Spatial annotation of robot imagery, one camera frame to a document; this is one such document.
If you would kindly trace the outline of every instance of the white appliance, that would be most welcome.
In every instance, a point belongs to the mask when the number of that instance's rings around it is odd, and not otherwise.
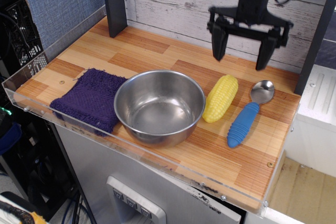
[[[201,191],[114,146],[59,125],[56,129],[98,224],[237,224],[242,219]]]
[[[286,156],[336,177],[336,70],[314,65],[302,94]]]

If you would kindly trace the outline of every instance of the screw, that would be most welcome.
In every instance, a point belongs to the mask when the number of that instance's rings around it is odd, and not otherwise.
[[[268,162],[268,163],[267,163],[267,166],[268,166],[269,168],[273,168],[273,167],[274,167],[274,163],[272,163],[272,162]]]

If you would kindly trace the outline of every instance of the black machine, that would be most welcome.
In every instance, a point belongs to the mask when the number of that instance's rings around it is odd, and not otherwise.
[[[209,9],[210,21],[207,28],[212,34],[213,55],[218,61],[225,54],[229,34],[261,41],[256,70],[265,69],[275,48],[286,46],[293,23],[269,13],[267,3],[268,0],[239,0],[237,7],[213,6]],[[246,24],[248,28],[240,27],[240,23]],[[268,25],[273,28],[266,33],[251,29],[252,25]]]

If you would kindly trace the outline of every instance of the black metal post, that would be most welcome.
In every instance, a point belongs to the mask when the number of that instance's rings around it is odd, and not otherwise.
[[[311,69],[314,66],[316,56],[320,50],[324,35],[327,31],[327,27],[329,25],[331,16],[334,12],[336,5],[336,0],[326,0],[322,15],[320,17],[320,21],[317,25],[317,29],[315,31],[312,43],[310,45],[305,63],[303,64],[300,78],[298,80],[298,83],[296,85],[295,94],[302,95],[304,88],[306,87],[306,83],[308,81]]]
[[[127,27],[125,1],[105,0],[110,36],[114,38]]]

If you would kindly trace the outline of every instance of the wooden tray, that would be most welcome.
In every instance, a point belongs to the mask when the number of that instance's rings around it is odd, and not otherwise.
[[[293,93],[297,74],[272,67],[256,71],[255,62],[230,55],[218,62],[209,49],[132,27],[110,38],[104,18],[17,93],[48,106],[68,92],[89,68],[126,78],[147,70],[171,69],[195,79],[205,95],[221,76],[236,77],[239,89],[224,117],[211,124],[201,119],[194,133],[175,147],[157,150],[140,146],[121,124],[114,128],[116,137],[108,136],[105,140],[216,197],[225,195],[228,201],[250,211],[260,209],[299,104],[300,96]],[[260,80],[274,83],[275,96],[260,106],[243,143],[229,148],[226,141],[229,127],[251,101],[250,90]]]

